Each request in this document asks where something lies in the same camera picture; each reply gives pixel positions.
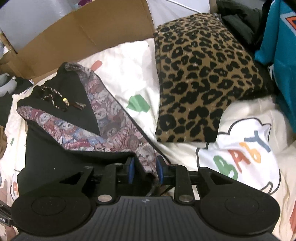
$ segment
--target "cardboard box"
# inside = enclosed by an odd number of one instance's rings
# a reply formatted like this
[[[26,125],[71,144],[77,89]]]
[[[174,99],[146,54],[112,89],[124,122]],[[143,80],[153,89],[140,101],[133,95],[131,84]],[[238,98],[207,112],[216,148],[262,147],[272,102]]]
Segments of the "cardboard box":
[[[0,60],[0,71],[33,79],[125,42],[153,37],[146,0],[99,0],[71,12],[18,53]]]

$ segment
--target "metal screw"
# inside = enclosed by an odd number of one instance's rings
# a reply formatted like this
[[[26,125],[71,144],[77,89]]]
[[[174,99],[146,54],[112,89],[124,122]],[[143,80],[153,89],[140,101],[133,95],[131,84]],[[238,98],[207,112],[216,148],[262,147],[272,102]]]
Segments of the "metal screw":
[[[108,194],[103,194],[103,195],[98,196],[98,200],[100,202],[109,202],[112,200],[112,196],[110,196]]]
[[[183,194],[179,197],[181,202],[191,202],[194,198],[191,195]]]

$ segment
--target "green patch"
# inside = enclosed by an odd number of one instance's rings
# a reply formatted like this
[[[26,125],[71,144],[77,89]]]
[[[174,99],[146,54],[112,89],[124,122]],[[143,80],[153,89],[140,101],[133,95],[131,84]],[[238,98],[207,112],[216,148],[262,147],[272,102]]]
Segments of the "green patch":
[[[141,95],[132,96],[128,100],[127,108],[137,111],[137,112],[144,111],[146,113],[148,112],[148,110],[150,110],[150,106],[148,105],[146,100]]]

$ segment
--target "ribbed black surface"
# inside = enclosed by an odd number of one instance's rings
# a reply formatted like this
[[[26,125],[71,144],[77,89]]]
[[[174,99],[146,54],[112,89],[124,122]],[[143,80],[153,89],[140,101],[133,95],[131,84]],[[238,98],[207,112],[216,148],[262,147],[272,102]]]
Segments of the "ribbed black surface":
[[[271,234],[252,238],[229,237],[206,226],[192,207],[170,197],[121,197],[100,206],[90,221],[70,234],[33,237],[20,234],[14,241],[276,241]]]

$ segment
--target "leopard print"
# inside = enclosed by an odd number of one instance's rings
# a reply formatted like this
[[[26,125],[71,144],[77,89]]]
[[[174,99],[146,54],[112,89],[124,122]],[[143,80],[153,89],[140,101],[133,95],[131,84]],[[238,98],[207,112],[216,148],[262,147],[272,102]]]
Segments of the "leopard print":
[[[263,89],[252,58],[211,14],[160,25],[154,37],[158,141],[215,142],[227,106]]]

